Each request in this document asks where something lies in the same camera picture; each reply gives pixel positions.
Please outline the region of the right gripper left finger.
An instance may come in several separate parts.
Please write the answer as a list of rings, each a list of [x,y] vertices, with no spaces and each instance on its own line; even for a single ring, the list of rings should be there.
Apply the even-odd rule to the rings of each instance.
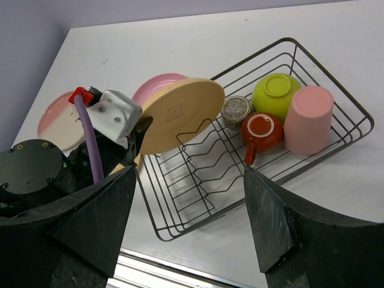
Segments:
[[[115,273],[136,187],[127,166],[102,181],[1,218],[2,287],[105,287]]]

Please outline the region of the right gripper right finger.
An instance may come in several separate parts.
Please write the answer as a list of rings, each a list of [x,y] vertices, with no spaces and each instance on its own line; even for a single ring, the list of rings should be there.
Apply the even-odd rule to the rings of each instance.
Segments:
[[[383,286],[383,224],[321,207],[252,167],[244,190],[269,287]]]

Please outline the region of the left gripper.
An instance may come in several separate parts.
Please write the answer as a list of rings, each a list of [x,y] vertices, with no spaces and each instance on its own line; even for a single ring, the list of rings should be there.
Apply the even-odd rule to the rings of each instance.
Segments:
[[[136,124],[136,131],[130,134],[128,139],[128,149],[116,144],[106,136],[96,132],[96,141],[101,157],[104,177],[123,161],[133,161],[139,155],[144,134],[153,122],[153,117],[141,119]],[[76,149],[72,150],[68,156],[70,164],[83,180],[93,180],[91,164],[89,160],[86,142],[83,141]]]

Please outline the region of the yellow plastic plate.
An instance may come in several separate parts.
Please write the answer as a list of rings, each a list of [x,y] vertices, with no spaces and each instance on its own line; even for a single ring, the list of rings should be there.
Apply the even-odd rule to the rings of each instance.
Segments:
[[[216,119],[224,98],[220,84],[203,78],[187,78],[159,90],[142,105],[139,122],[150,117],[153,122],[140,153],[160,154],[190,141]]]

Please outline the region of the pink plastic plate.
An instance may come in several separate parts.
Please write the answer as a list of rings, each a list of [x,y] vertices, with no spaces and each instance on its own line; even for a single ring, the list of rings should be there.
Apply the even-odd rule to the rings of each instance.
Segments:
[[[157,75],[142,84],[134,93],[132,100],[142,106],[158,91],[175,82],[185,80],[187,78],[187,76],[178,73],[165,73]]]

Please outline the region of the cream pink floral plate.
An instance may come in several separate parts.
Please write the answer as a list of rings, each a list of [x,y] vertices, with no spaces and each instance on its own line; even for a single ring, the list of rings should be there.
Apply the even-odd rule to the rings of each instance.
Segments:
[[[74,149],[85,139],[76,107],[68,101],[72,93],[66,92],[51,102],[37,128],[38,138],[52,142],[62,151]]]

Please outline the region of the small speckled grey cup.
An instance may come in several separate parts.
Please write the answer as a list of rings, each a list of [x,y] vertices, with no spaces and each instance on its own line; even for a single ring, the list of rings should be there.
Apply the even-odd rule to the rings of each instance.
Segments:
[[[253,109],[248,99],[234,95],[225,99],[221,109],[221,118],[224,126],[232,131],[239,131],[246,117],[252,114]]]

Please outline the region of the orange black mug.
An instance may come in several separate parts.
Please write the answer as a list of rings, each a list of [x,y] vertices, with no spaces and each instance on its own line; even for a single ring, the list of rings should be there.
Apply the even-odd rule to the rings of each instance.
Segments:
[[[257,154],[269,152],[278,146],[283,139],[283,126],[273,114],[252,113],[242,123],[241,137],[247,148],[244,162],[251,166]]]

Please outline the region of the salmon pink cup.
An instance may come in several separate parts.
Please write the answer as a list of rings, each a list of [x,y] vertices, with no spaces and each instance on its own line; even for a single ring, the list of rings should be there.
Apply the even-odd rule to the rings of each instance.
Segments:
[[[332,94],[321,86],[295,92],[284,122],[284,143],[296,155],[314,155],[330,138],[334,108]]]

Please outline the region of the lime green bowl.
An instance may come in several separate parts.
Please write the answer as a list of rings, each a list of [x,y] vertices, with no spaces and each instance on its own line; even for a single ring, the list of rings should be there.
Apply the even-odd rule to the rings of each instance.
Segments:
[[[273,114],[284,123],[292,98],[300,88],[300,83],[288,74],[265,76],[258,81],[252,93],[253,109],[255,112]]]

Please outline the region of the cream yellow floral plate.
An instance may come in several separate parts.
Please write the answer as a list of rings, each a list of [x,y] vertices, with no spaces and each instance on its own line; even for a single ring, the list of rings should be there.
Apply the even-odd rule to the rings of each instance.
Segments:
[[[123,169],[124,167],[126,167],[127,165],[135,165],[136,166],[136,169],[138,171],[141,170],[141,167],[142,167],[142,157],[141,155],[139,154],[133,161],[123,161],[122,163],[119,163],[112,171],[110,174],[114,174],[116,173],[117,171]]]

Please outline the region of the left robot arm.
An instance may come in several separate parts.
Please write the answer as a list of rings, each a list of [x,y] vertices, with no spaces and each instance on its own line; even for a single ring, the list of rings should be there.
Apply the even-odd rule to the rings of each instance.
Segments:
[[[107,177],[118,164],[133,164],[153,118],[140,121],[124,148],[95,132],[97,147],[86,142],[69,156],[45,139],[30,139],[1,153],[1,217],[12,218],[56,201]]]

